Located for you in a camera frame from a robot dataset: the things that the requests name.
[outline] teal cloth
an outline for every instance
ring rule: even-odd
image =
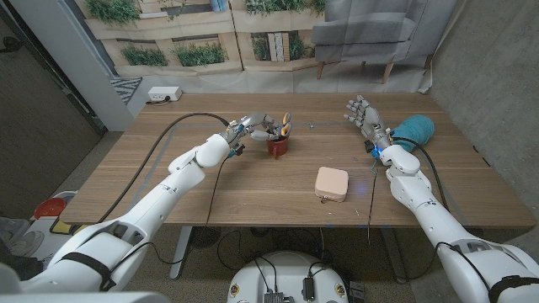
[[[421,114],[416,114],[406,119],[392,131],[393,137],[407,138],[424,145],[435,133],[435,124],[429,117]],[[402,146],[407,152],[411,152],[415,145],[407,141],[395,141],[396,144]]]

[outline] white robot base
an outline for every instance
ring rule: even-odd
[[[303,302],[304,279],[309,275],[312,264],[314,264],[311,267],[311,273],[314,274],[312,276],[314,298],[307,302],[348,303],[343,280],[319,259],[303,252],[290,251],[271,252],[263,257],[275,266],[275,271],[264,258],[256,258],[256,262],[251,261],[232,279],[227,303]]]

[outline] wooden table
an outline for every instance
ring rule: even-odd
[[[411,93],[363,96],[378,109],[389,127],[398,126],[413,114],[424,114],[435,122],[435,134],[425,149],[439,172],[451,213],[464,226],[531,228],[536,224],[531,212],[474,151],[430,96]],[[119,196],[161,131],[183,114],[211,112],[230,121],[253,111],[264,111],[281,119],[286,111],[291,111],[294,129],[289,151],[284,156],[275,160],[264,142],[244,137],[246,147],[242,156],[225,163],[209,225],[366,226],[374,160],[365,152],[360,130],[343,118],[350,99],[355,99],[355,94],[206,94],[184,95],[179,102],[165,106],[147,105],[62,212],[61,219],[71,223],[96,222]],[[223,125],[210,117],[192,117],[180,122],[166,150],[162,147],[167,136],[109,219],[125,214],[135,196],[140,199],[165,178],[167,166],[175,157],[223,130]],[[414,154],[435,185],[424,157],[419,151]],[[148,176],[152,165],[154,171]],[[344,202],[322,204],[314,194],[321,166],[348,172],[349,190]],[[391,196],[389,182],[383,174],[385,168],[379,168],[371,226],[418,226],[412,213]],[[205,224],[217,169],[205,170],[205,180],[179,201],[166,223]],[[146,177],[149,177],[147,185],[141,190]]]

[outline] blue towel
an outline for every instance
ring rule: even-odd
[[[221,11],[226,11],[228,9],[227,0],[219,0],[221,3]]]
[[[214,12],[221,12],[221,1],[219,0],[210,0],[211,7],[213,8]]]
[[[431,119],[421,114],[416,114],[406,119],[392,131],[392,136],[407,138],[424,145],[435,133],[435,124]],[[407,141],[395,141],[396,144],[402,146],[407,152],[411,152],[415,144]]]

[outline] red cup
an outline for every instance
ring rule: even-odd
[[[66,201],[62,198],[47,199],[43,203],[37,206],[34,211],[35,219],[39,219],[42,216],[59,216],[60,213],[66,208]]]
[[[288,137],[278,141],[267,140],[266,143],[268,144],[269,154],[275,158],[286,154],[286,151],[288,151]]]

